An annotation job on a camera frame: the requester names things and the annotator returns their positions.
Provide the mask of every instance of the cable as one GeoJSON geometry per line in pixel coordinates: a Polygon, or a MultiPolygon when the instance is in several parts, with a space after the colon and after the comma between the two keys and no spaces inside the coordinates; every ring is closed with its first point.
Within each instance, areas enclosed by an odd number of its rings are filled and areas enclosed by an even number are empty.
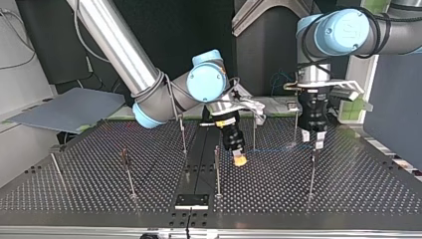
{"type": "Polygon", "coordinates": [[[106,59],[106,58],[103,58],[103,57],[100,57],[99,55],[97,55],[93,50],[91,50],[91,48],[85,43],[85,41],[84,41],[84,39],[82,38],[82,35],[81,35],[81,32],[80,32],[80,29],[79,29],[79,26],[78,26],[78,13],[80,12],[79,11],[79,7],[80,7],[80,1],[81,0],[76,0],[75,1],[75,12],[74,12],[74,23],[75,23],[75,30],[77,31],[77,35],[78,35],[78,38],[79,38],[79,40],[80,40],[80,42],[81,42],[81,44],[84,46],[84,48],[89,52],[89,53],[91,53],[93,56],[95,56],[96,58],[98,58],[98,59],[100,59],[100,60],[102,60],[102,61],[104,61],[104,62],[107,62],[107,63],[109,63],[109,60],[108,59],[106,59]]]}
{"type": "Polygon", "coordinates": [[[313,0],[313,4],[311,5],[310,15],[314,13],[315,6],[316,6],[316,0],[313,0]]]}
{"type": "Polygon", "coordinates": [[[15,14],[14,12],[7,10],[7,9],[1,8],[0,12],[3,14],[2,20],[6,24],[6,26],[9,27],[9,29],[11,29],[13,32],[15,32],[16,36],[19,38],[19,40],[22,42],[22,44],[25,45],[25,47],[27,47],[29,50],[34,52],[34,48],[32,48],[32,46],[30,45],[30,41],[29,41],[29,38],[28,38],[28,32],[25,29],[25,26],[24,26],[22,19],[17,14],[15,14]],[[26,41],[24,41],[22,39],[21,35],[19,35],[18,31],[16,31],[15,27],[12,25],[12,23],[9,21],[9,19],[7,19],[6,14],[10,14],[11,16],[15,17],[21,23],[22,28],[23,28],[25,35],[26,35],[26,41]]]}
{"type": "Polygon", "coordinates": [[[23,63],[20,63],[20,64],[16,64],[16,65],[13,65],[13,66],[7,66],[7,67],[0,67],[0,71],[1,70],[7,70],[7,69],[13,69],[13,68],[18,68],[18,67],[22,67],[22,66],[24,66],[24,65],[26,65],[26,64],[28,64],[28,63],[30,63],[34,58],[35,58],[35,56],[36,56],[36,53],[35,53],[35,51],[34,51],[34,49],[31,47],[31,46],[29,46],[25,41],[23,41],[23,39],[21,38],[21,36],[18,34],[18,32],[16,31],[16,29],[13,27],[13,25],[10,23],[10,21],[6,18],[6,14],[11,14],[12,16],[14,16],[14,17],[16,17],[18,20],[19,20],[19,22],[22,24],[22,28],[24,29],[24,32],[25,32],[25,35],[27,36],[27,38],[28,38],[28,33],[27,33],[27,31],[26,31],[26,29],[25,29],[25,26],[23,25],[23,21],[22,21],[22,19],[20,19],[19,18],[19,16],[17,16],[15,13],[13,13],[13,12],[11,12],[10,10],[7,10],[7,9],[0,9],[0,12],[1,12],[1,16],[2,16],[2,18],[3,18],[3,21],[5,22],[5,24],[18,36],[18,38],[19,38],[19,40],[28,48],[28,49],[30,49],[31,50],[31,52],[32,52],[32,56],[27,60],[27,61],[25,61],[25,62],[23,62],[23,63]]]}
{"type": "Polygon", "coordinates": [[[288,82],[294,82],[294,80],[287,74],[287,73],[285,73],[285,72],[283,72],[283,71],[281,71],[281,69],[279,69],[279,71],[278,72],[276,72],[275,74],[273,74],[272,76],[271,76],[271,79],[270,79],[270,84],[271,84],[271,97],[273,96],[273,94],[274,94],[274,89],[275,88],[277,88],[277,87],[282,87],[284,84],[279,84],[279,85],[276,85],[276,82],[277,82],[277,80],[279,80],[280,79],[280,76],[283,76],[283,77],[285,77],[285,79],[287,79],[288,80],[288,82]]]}
{"type": "Polygon", "coordinates": [[[314,61],[312,58],[311,58],[311,54],[310,54],[310,51],[309,51],[309,49],[308,49],[308,47],[307,47],[307,43],[306,43],[306,38],[307,38],[307,35],[308,35],[308,32],[310,31],[310,29],[311,29],[311,27],[317,22],[317,21],[319,21],[320,19],[322,19],[323,17],[325,17],[325,16],[327,16],[328,14],[331,14],[331,13],[324,13],[324,14],[322,14],[322,15],[320,15],[319,17],[317,17],[317,18],[315,18],[306,28],[305,28],[305,31],[304,31],[304,34],[302,35],[302,39],[301,39],[301,47],[302,47],[302,52],[304,53],[304,56],[307,58],[307,60],[310,62],[310,66],[316,66],[318,69],[320,69],[320,70],[322,70],[322,71],[324,71],[325,73],[327,73],[327,74],[329,74],[329,75],[331,75],[331,72],[329,71],[329,70],[327,70],[327,69],[325,69],[325,68],[323,68],[322,66],[320,66],[319,65],[319,63],[318,62],[316,62],[316,61],[314,61]]]}
{"type": "Polygon", "coordinates": [[[112,91],[113,93],[115,93],[115,91],[117,91],[118,87],[120,86],[121,83],[118,83],[117,86],[114,88],[114,90],[112,91]]]}
{"type": "MultiPolygon", "coordinates": [[[[377,54],[380,50],[381,50],[381,48],[380,48],[380,44],[381,44],[381,28],[380,28],[380,26],[379,26],[379,23],[378,23],[378,21],[376,20],[376,18],[375,18],[375,15],[373,15],[371,12],[369,12],[367,9],[365,9],[365,8],[362,8],[362,7],[348,7],[349,9],[356,9],[356,10],[358,10],[358,11],[360,11],[360,12],[362,12],[363,14],[365,14],[365,16],[369,19],[369,20],[371,20],[372,22],[373,22],[373,24],[374,24],[374,26],[375,26],[375,34],[376,34],[376,40],[375,40],[375,46],[374,46],[374,48],[373,48],[373,50],[367,55],[367,56],[359,56],[359,55],[357,55],[356,57],[357,58],[360,58],[360,59],[368,59],[368,58],[370,58],[370,57],[372,57],[373,55],[375,55],[375,54],[377,54]]],[[[322,19],[323,17],[325,17],[325,16],[327,16],[327,15],[329,15],[329,14],[331,14],[332,12],[328,12],[328,13],[324,13],[324,14],[322,14],[322,15],[320,15],[319,17],[317,17],[317,18],[315,18],[306,28],[305,28],[305,30],[304,30],[304,34],[303,34],[303,36],[302,36],[302,40],[301,40],[301,45],[302,45],[302,51],[303,51],[303,53],[304,53],[304,56],[307,58],[307,60],[309,61],[309,63],[306,65],[306,67],[308,67],[308,66],[316,66],[318,69],[320,69],[320,70],[322,70],[322,71],[324,71],[324,72],[326,72],[327,74],[329,74],[330,75],[330,71],[329,70],[327,70],[327,69],[325,69],[325,68],[323,68],[321,65],[320,65],[320,62],[321,61],[325,61],[326,59],[322,59],[322,60],[319,60],[319,61],[314,61],[312,58],[311,58],[311,53],[310,53],[310,51],[309,51],[309,49],[308,49],[308,46],[307,46],[307,44],[306,44],[306,38],[307,38],[307,35],[308,35],[308,32],[310,31],[310,29],[311,29],[311,27],[314,25],[314,23],[316,23],[317,21],[319,21],[320,19],[322,19]]],[[[302,68],[304,68],[305,67],[305,65],[300,65],[300,69],[302,69],[302,68]]]]}
{"type": "Polygon", "coordinates": [[[349,7],[351,9],[356,9],[358,11],[360,11],[361,13],[365,14],[365,16],[367,18],[369,18],[369,20],[371,20],[375,26],[375,46],[373,47],[372,51],[367,55],[367,56],[360,56],[360,55],[356,55],[357,58],[360,59],[368,59],[371,58],[373,55],[379,53],[379,51],[381,50],[380,45],[381,45],[381,28],[379,26],[378,21],[375,19],[375,15],[372,14],[369,10],[367,10],[366,8],[362,8],[362,7],[349,7]]]}
{"type": "Polygon", "coordinates": [[[378,20],[385,21],[385,22],[419,22],[422,21],[422,17],[415,17],[415,18],[389,18],[389,17],[381,17],[378,15],[374,15],[374,17],[378,20]]]}
{"type": "Polygon", "coordinates": [[[117,75],[117,78],[114,80],[114,82],[112,83],[112,86],[111,86],[111,88],[109,89],[111,92],[112,92],[112,90],[114,89],[114,86],[115,86],[115,84],[118,82],[118,80],[120,79],[120,76],[119,75],[117,75]]]}
{"type": "Polygon", "coordinates": [[[18,67],[22,67],[22,66],[24,66],[24,65],[27,65],[28,63],[30,63],[34,58],[35,58],[35,52],[33,52],[32,53],[32,56],[31,56],[31,58],[30,59],[28,59],[26,62],[23,62],[23,63],[20,63],[20,64],[17,64],[17,65],[14,65],[14,66],[8,66],[8,67],[1,67],[0,68],[0,71],[1,70],[6,70],[6,69],[12,69],[12,68],[18,68],[18,67]]]}
{"type": "Polygon", "coordinates": [[[77,82],[78,82],[78,84],[80,85],[80,87],[83,89],[83,88],[84,88],[84,86],[82,85],[81,81],[80,81],[80,80],[77,80],[77,82]]]}

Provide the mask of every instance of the vertical metal pin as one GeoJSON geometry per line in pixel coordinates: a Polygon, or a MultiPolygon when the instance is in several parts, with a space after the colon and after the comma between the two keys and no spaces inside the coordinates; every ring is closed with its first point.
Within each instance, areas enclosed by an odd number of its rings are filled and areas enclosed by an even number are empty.
{"type": "Polygon", "coordinates": [[[59,172],[60,176],[63,176],[62,175],[62,170],[60,169],[59,164],[57,163],[56,156],[53,153],[50,153],[50,156],[53,159],[53,162],[54,162],[54,165],[56,167],[56,170],[59,172]]]}
{"type": "Polygon", "coordinates": [[[64,187],[65,187],[65,189],[66,189],[65,178],[63,177],[62,170],[61,170],[61,169],[60,169],[60,167],[59,167],[59,164],[58,164],[58,162],[57,162],[56,156],[54,155],[54,153],[53,153],[53,152],[52,152],[52,153],[50,153],[50,156],[51,156],[51,157],[52,157],[52,159],[53,159],[53,162],[54,162],[54,165],[55,165],[55,167],[56,167],[56,170],[57,170],[57,172],[59,172],[59,176],[60,176],[60,178],[61,178],[61,180],[62,180],[63,186],[64,186],[64,187]]]}
{"type": "Polygon", "coordinates": [[[312,161],[313,161],[313,173],[311,175],[311,185],[310,185],[310,195],[309,195],[309,202],[311,202],[311,200],[314,197],[314,180],[315,180],[315,175],[316,175],[316,166],[317,166],[317,155],[318,152],[316,149],[313,149],[313,156],[312,156],[312,161]]]}
{"type": "Polygon", "coordinates": [[[171,84],[172,83],[167,78],[167,87],[168,87],[168,91],[169,91],[169,95],[170,95],[170,99],[171,99],[171,106],[173,107],[174,117],[176,118],[176,120],[179,120],[179,116],[177,114],[177,109],[176,109],[176,102],[174,101],[173,88],[171,87],[171,84]]]}
{"type": "Polygon", "coordinates": [[[129,169],[127,170],[127,177],[129,178],[130,188],[131,188],[131,191],[132,191],[131,197],[132,198],[135,198],[136,197],[136,193],[134,192],[133,181],[132,181],[132,178],[131,178],[130,170],[129,169]]]}
{"type": "Polygon", "coordinates": [[[183,125],[183,117],[180,117],[180,130],[182,131],[182,139],[183,139],[183,153],[187,153],[186,149],[186,137],[185,137],[185,128],[183,125]]]}
{"type": "Polygon", "coordinates": [[[131,177],[130,174],[130,158],[129,158],[129,153],[128,153],[128,149],[127,147],[123,148],[123,151],[121,152],[121,163],[123,164],[123,168],[127,173],[127,178],[129,180],[129,184],[130,184],[130,190],[131,190],[131,198],[136,198],[136,192],[134,191],[134,186],[133,186],[133,179],[131,177]]]}
{"type": "Polygon", "coordinates": [[[256,130],[257,130],[257,122],[254,120],[254,150],[257,149],[256,147],[256,141],[257,141],[257,137],[256,137],[256,130]]]}
{"type": "Polygon", "coordinates": [[[218,146],[215,146],[214,150],[214,160],[215,160],[215,170],[217,172],[217,198],[221,198],[223,195],[221,194],[220,188],[220,150],[218,146]]]}
{"type": "Polygon", "coordinates": [[[295,113],[295,134],[293,137],[293,144],[296,144],[296,139],[298,135],[298,120],[299,120],[299,111],[295,113]]]}

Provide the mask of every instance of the gray panel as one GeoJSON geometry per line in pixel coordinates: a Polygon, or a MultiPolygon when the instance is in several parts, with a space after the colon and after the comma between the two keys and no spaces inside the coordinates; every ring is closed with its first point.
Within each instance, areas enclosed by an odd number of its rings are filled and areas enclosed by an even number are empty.
{"type": "Polygon", "coordinates": [[[420,89],[422,55],[380,56],[364,130],[422,169],[420,89]]]}
{"type": "Polygon", "coordinates": [[[124,104],[122,95],[74,88],[9,121],[59,131],[81,133],[81,126],[109,117],[124,104]]]}

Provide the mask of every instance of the metal post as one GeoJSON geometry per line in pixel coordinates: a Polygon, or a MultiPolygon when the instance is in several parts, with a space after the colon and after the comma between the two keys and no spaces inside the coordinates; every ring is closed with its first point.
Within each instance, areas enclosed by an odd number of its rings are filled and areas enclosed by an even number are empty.
{"type": "Polygon", "coordinates": [[[129,158],[129,153],[128,153],[128,148],[124,147],[122,152],[121,152],[121,163],[123,164],[123,169],[126,171],[127,173],[127,178],[129,180],[129,184],[130,184],[130,190],[131,190],[131,194],[130,197],[136,198],[136,192],[134,191],[134,186],[133,186],[133,179],[131,177],[130,174],[130,158],[129,158]]]}
{"type": "Polygon", "coordinates": [[[314,197],[314,180],[315,180],[316,166],[317,166],[317,150],[316,149],[313,150],[312,161],[313,161],[313,173],[311,175],[309,202],[311,202],[311,200],[314,197]]]}
{"type": "Polygon", "coordinates": [[[186,149],[186,137],[185,137],[185,129],[183,125],[183,116],[180,117],[180,130],[182,131],[182,139],[183,139],[183,153],[187,153],[186,149]]]}
{"type": "Polygon", "coordinates": [[[217,198],[221,198],[223,195],[221,194],[220,188],[220,155],[219,155],[219,147],[215,146],[214,150],[214,160],[215,160],[215,169],[217,172],[217,198]]]}
{"type": "Polygon", "coordinates": [[[58,164],[58,162],[57,162],[56,156],[54,155],[54,153],[53,153],[53,152],[52,152],[52,153],[50,153],[50,156],[51,156],[51,157],[52,157],[52,159],[53,159],[53,162],[54,162],[54,165],[55,165],[55,167],[56,167],[56,170],[59,172],[59,176],[60,176],[60,178],[62,179],[63,186],[64,186],[64,187],[65,187],[65,189],[66,189],[65,178],[63,177],[62,170],[61,170],[61,169],[60,169],[60,167],[59,167],[59,164],[58,164]]]}
{"type": "Polygon", "coordinates": [[[256,147],[256,130],[257,130],[257,121],[256,120],[254,120],[254,150],[256,150],[257,149],[257,147],[256,147]]]}

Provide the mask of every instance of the small metal stand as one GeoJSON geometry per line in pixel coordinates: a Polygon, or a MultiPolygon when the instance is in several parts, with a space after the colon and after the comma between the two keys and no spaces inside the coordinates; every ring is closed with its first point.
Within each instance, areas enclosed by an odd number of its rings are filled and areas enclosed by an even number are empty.
{"type": "Polygon", "coordinates": [[[289,147],[294,147],[297,144],[297,138],[298,138],[298,120],[299,120],[299,108],[297,102],[286,102],[289,112],[295,113],[295,132],[293,137],[293,142],[290,144],[289,147]]]}
{"type": "Polygon", "coordinates": [[[187,154],[187,149],[186,149],[185,128],[184,128],[184,125],[183,125],[183,116],[180,116],[180,130],[182,131],[183,153],[186,155],[187,154]]]}
{"type": "Polygon", "coordinates": [[[220,188],[220,149],[217,146],[215,146],[214,149],[214,160],[215,160],[215,170],[217,172],[217,198],[222,198],[223,195],[221,194],[221,188],[220,188]]]}
{"type": "Polygon", "coordinates": [[[132,199],[137,198],[136,192],[134,191],[133,179],[132,179],[131,174],[130,174],[130,159],[129,159],[127,147],[125,147],[123,149],[123,151],[121,152],[121,163],[123,164],[123,168],[127,173],[127,178],[129,180],[129,183],[130,183],[130,189],[131,189],[130,197],[132,199]]]}
{"type": "Polygon", "coordinates": [[[56,156],[54,155],[54,153],[53,153],[53,152],[51,152],[51,153],[50,153],[50,156],[52,157],[52,160],[53,160],[53,162],[54,162],[54,165],[55,165],[55,167],[56,167],[56,170],[57,170],[57,172],[59,172],[59,176],[60,176],[60,178],[62,179],[62,183],[63,183],[63,185],[64,185],[64,186],[65,186],[65,188],[66,188],[65,178],[63,177],[62,169],[60,169],[60,167],[59,167],[59,164],[58,164],[58,162],[57,162],[56,156]]]}
{"type": "Polygon", "coordinates": [[[256,137],[256,131],[257,131],[257,122],[254,120],[254,151],[257,149],[256,146],[256,141],[257,141],[257,137],[256,137]]]}

